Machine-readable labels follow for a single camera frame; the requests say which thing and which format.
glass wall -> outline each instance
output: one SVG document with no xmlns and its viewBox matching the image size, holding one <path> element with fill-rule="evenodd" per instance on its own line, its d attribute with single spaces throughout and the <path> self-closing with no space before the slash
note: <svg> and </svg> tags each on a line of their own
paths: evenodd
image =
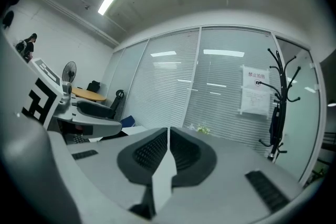
<svg viewBox="0 0 336 224">
<path fill-rule="evenodd" d="M 211 135 L 238 141 L 262 155 L 268 154 L 269 148 L 258 140 L 269 141 L 274 95 L 271 94 L 269 99 L 268 117 L 238 112 L 242 99 L 242 66 L 269 70 L 269 66 L 276 63 L 268 48 L 274 53 L 277 50 L 269 33 L 202 29 L 193 90 L 183 126 L 205 126 Z M 280 89 L 279 74 L 275 69 L 269 70 L 269 82 Z"/>
<path fill-rule="evenodd" d="M 282 150 L 276 164 L 300 180 L 313 152 L 319 128 L 320 97 L 316 70 L 308 51 L 278 39 L 288 81 L 301 70 L 289 90 Z M 276 62 L 267 49 L 278 49 L 271 33 L 235 27 L 203 27 L 152 38 L 113 54 L 113 79 L 107 105 L 115 92 L 125 91 L 116 118 L 132 115 L 147 129 L 163 126 L 206 127 L 209 134 L 243 143 L 267 156 L 275 91 L 269 92 L 264 115 L 241 112 L 243 69 L 266 72 L 269 84 L 280 91 Z"/>
<path fill-rule="evenodd" d="M 104 72 L 103 78 L 100 83 L 100 89 L 98 91 L 99 94 L 101 94 L 104 97 L 108 96 L 108 91 L 111 86 L 111 81 L 114 75 L 114 72 L 116 71 L 117 65 L 119 63 L 120 57 L 122 55 L 123 50 L 119 50 L 112 54 L 111 59 L 107 65 L 107 68 Z"/>
<path fill-rule="evenodd" d="M 182 126 L 191 84 L 198 29 L 150 39 L 125 106 L 148 129 Z"/>
<path fill-rule="evenodd" d="M 281 149 L 287 150 L 288 153 L 280 154 L 276 164 L 299 180 L 308 165 L 317 139 L 320 116 L 318 81 L 308 51 L 281 39 L 278 39 L 278 43 L 284 51 L 285 61 L 296 56 L 286 69 L 288 81 L 293 77 L 297 67 L 301 67 L 288 94 L 291 100 L 297 97 L 301 100 L 294 103 L 287 102 L 282 139 L 284 145 Z"/>
<path fill-rule="evenodd" d="M 122 56 L 111 81 L 106 105 L 110 106 L 113 103 L 116 98 L 116 91 L 124 90 L 124 98 L 120 101 L 114 117 L 117 121 L 122 120 L 128 92 L 146 44 L 147 41 L 127 47 L 124 51 L 116 52 L 116 54 L 122 53 Z"/>
</svg>

wooden desk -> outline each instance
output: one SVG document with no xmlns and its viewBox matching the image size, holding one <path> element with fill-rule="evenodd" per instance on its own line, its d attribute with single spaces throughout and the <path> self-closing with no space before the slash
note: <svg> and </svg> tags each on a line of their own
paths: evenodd
<svg viewBox="0 0 336 224">
<path fill-rule="evenodd" d="M 106 100 L 106 97 L 104 97 L 104 96 L 102 96 L 98 93 L 90 92 L 90 91 L 79 89 L 79 88 L 73 88 L 72 93 L 79 96 L 79 97 L 82 97 L 82 98 L 85 98 L 85 99 L 88 99 L 88 100 L 91 100 L 91 101 L 104 101 L 104 100 Z"/>
</svg>

person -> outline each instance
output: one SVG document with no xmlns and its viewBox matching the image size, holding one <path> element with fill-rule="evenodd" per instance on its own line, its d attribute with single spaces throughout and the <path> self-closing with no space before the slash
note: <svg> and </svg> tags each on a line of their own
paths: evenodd
<svg viewBox="0 0 336 224">
<path fill-rule="evenodd" d="M 27 46 L 24 49 L 22 56 L 26 60 L 27 63 L 33 57 L 34 43 L 36 42 L 36 39 L 37 39 L 37 35 L 35 33 L 33 33 L 29 38 L 24 40 L 26 42 Z"/>
</svg>

black logo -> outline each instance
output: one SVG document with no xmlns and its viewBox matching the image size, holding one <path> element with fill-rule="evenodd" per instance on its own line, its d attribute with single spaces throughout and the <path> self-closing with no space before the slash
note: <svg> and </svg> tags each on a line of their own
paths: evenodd
<svg viewBox="0 0 336 224">
<path fill-rule="evenodd" d="M 22 114 L 37 119 L 43 125 L 56 99 L 56 94 L 40 79 L 37 79 L 29 97 L 32 100 L 31 105 L 29 108 L 22 108 Z"/>
</svg>

desk fan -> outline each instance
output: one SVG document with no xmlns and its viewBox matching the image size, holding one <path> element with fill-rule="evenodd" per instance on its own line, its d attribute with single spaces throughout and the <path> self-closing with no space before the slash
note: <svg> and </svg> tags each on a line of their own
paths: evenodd
<svg viewBox="0 0 336 224">
<path fill-rule="evenodd" d="M 77 67 L 75 62 L 68 62 L 64 69 L 62 74 L 63 81 L 73 82 L 75 76 L 76 76 Z"/>
</svg>

